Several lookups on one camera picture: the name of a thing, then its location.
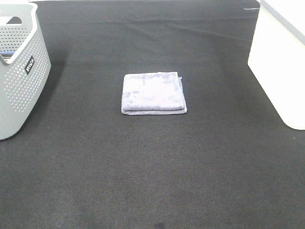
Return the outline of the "lavender towel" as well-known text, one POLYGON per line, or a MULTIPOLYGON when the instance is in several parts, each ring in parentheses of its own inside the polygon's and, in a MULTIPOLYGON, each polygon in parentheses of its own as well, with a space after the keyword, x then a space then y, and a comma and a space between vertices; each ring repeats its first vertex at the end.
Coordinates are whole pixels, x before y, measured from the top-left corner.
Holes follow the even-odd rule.
POLYGON ((182 77, 178 72, 127 74, 123 79, 124 115, 179 115, 187 113, 182 77))

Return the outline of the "black table mat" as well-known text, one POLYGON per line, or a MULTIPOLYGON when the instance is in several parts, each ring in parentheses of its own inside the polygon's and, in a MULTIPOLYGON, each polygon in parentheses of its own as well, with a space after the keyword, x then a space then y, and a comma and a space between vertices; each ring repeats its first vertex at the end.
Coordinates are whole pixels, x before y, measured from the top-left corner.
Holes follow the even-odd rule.
POLYGON ((0 143, 3 229, 302 229, 305 134, 247 59, 255 0, 42 1, 51 71, 0 143), (185 114, 121 112, 124 76, 178 72, 185 114))

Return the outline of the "white plastic bin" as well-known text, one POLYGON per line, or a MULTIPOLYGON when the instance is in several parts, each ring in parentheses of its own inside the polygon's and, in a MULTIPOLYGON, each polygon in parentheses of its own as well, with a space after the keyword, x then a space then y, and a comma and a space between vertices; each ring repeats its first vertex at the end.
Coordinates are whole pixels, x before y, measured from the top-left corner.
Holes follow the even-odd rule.
POLYGON ((248 66, 290 128, 305 128, 305 2, 262 0, 248 66))

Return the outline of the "grey perforated laundry basket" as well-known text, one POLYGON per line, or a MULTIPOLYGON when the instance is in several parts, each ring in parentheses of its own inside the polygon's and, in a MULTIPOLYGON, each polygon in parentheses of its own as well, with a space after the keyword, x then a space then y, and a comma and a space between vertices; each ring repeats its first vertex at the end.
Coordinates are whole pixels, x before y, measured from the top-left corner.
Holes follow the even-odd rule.
POLYGON ((28 1, 4 0, 0 15, 20 19, 19 23, 0 26, 0 138, 15 135, 34 108, 48 79, 51 62, 42 35, 38 6, 28 1))

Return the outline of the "blue cloth in basket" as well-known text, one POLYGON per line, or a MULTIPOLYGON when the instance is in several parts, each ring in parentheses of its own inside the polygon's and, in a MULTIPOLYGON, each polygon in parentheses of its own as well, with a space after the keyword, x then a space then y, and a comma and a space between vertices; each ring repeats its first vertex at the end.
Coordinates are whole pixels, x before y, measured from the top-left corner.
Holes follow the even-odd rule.
POLYGON ((13 54, 14 52, 11 51, 0 51, 0 55, 6 59, 10 58, 13 54))

